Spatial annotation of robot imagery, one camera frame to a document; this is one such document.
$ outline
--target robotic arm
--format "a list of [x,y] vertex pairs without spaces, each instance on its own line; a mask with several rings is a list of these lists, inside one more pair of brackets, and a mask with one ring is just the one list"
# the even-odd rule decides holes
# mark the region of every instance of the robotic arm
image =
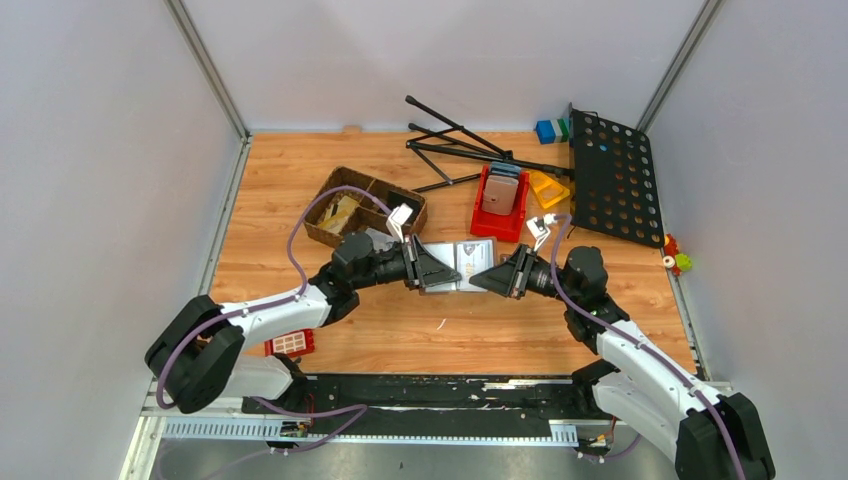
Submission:
[[[191,299],[144,361],[161,378],[180,342],[204,322],[228,316],[179,353],[165,379],[165,391],[183,413],[194,413],[219,396],[279,398],[302,376],[300,371],[284,355],[241,355],[245,350],[295,330],[338,322],[359,305],[356,290],[360,288],[402,280],[414,290],[459,279],[459,273],[432,257],[416,235],[396,242],[388,251],[376,252],[367,234],[349,234],[299,296],[300,290],[294,289],[241,303],[218,305],[207,295]],[[262,308],[292,296],[296,296],[293,301]]]
[[[533,221],[528,222],[531,230]],[[538,226],[540,234],[536,237],[546,238],[544,225]],[[704,403],[695,396],[698,390],[721,414],[745,478],[774,478],[774,463],[754,404],[741,393],[722,395],[654,345],[607,293],[608,275],[600,250],[572,249],[563,268],[556,269],[556,278],[551,278],[550,263],[536,253],[540,243],[535,248],[519,245],[504,263],[475,275],[470,283],[504,297],[520,299],[527,290],[559,298],[554,285],[555,281],[559,282],[564,293],[583,310],[638,340],[634,345],[566,307],[565,321],[572,336],[602,358],[573,375],[582,386],[586,404],[632,426],[675,464],[681,479],[735,479],[719,428]],[[648,354],[645,347],[658,352],[665,361]],[[693,386],[684,385],[669,366],[688,378]]]

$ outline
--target perforated black panel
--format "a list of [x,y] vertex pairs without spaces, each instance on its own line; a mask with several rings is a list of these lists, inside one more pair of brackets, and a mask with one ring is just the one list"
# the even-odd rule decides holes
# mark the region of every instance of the perforated black panel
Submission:
[[633,128],[571,111],[574,225],[652,247],[663,229],[648,137]]

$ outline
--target blue block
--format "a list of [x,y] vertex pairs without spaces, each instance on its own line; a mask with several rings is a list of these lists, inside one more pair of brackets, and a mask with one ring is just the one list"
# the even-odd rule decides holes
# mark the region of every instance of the blue block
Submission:
[[539,143],[554,143],[556,142],[556,131],[554,130],[554,125],[550,120],[541,120],[536,122],[536,128],[534,129],[536,135],[539,137]]

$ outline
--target yellow item in basket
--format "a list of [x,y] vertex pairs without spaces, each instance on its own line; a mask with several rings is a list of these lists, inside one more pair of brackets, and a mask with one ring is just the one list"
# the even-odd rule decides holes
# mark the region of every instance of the yellow item in basket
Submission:
[[542,172],[530,172],[530,188],[542,208],[551,208],[571,196],[571,190]]
[[318,228],[338,234],[342,231],[350,216],[353,215],[357,205],[359,205],[359,202],[354,198],[342,195],[338,202],[331,204],[324,211],[324,217],[318,224]]

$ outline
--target floor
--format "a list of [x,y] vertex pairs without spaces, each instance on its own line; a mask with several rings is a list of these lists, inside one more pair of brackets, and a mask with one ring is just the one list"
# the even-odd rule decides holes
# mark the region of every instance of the floor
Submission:
[[[227,230],[212,288],[218,302],[255,299],[294,288],[299,277],[286,258],[291,228],[327,175],[345,165],[415,188],[441,178],[405,148],[409,133],[259,134]],[[564,145],[539,145],[535,134],[483,135],[516,158],[570,165]],[[477,173],[482,163],[432,155],[452,177]],[[428,219],[422,241],[470,238],[475,182],[424,194]],[[542,213],[527,199],[528,218]],[[528,232],[522,242],[533,244]],[[542,256],[550,257],[549,242]],[[559,263],[578,245],[601,249],[615,301],[642,330],[684,368],[694,361],[668,278],[656,249],[576,229],[564,242]],[[499,243],[498,253],[515,244]],[[332,249],[302,231],[293,250],[308,275],[330,260]],[[304,372],[567,374],[596,357],[574,341],[563,306],[532,293],[520,301],[492,293],[419,296],[402,284],[360,292],[360,307],[345,320],[315,332],[316,350],[303,357]],[[256,346],[253,354],[261,355]]]
[[[633,438],[632,430],[617,429],[616,448],[626,447]],[[262,442],[163,440],[159,448],[161,476],[154,470],[150,479],[206,478],[205,475],[262,450],[268,451]],[[671,461],[646,441],[629,456],[603,465],[578,460],[571,450],[558,447],[333,443],[289,458],[261,455],[228,468],[215,478],[676,480],[677,475]]]

